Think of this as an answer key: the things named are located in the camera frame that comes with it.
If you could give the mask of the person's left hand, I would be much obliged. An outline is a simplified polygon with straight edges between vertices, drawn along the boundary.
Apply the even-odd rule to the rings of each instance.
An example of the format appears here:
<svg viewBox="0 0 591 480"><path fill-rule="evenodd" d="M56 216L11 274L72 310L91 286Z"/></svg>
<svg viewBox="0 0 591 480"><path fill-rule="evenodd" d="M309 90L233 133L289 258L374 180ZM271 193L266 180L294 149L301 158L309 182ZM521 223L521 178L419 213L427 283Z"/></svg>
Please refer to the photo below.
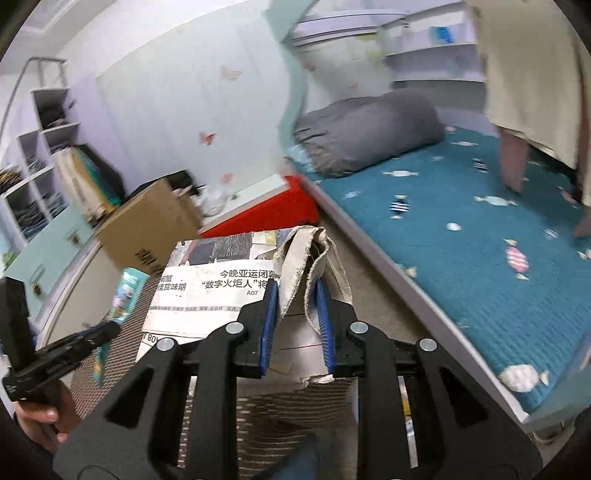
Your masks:
<svg viewBox="0 0 591 480"><path fill-rule="evenodd" d="M14 403L15 419L24 434L50 454L55 454L81 423L70 390L62 381L59 387L57 407L27 401Z"/></svg>

